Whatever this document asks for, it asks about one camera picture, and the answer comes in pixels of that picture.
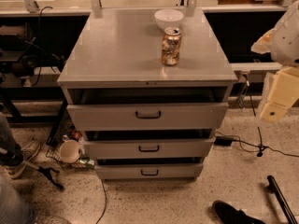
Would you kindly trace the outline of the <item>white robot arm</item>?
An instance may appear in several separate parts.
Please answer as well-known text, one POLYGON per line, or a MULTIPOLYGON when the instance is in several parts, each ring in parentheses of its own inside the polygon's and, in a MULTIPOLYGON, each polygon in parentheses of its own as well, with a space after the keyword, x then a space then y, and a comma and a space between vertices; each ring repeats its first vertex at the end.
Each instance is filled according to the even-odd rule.
POLYGON ((269 53, 282 65, 275 73, 267 73, 263 82, 263 97, 258 117, 274 123, 282 119, 299 100, 299 2, 294 2, 251 47, 255 53, 269 53))

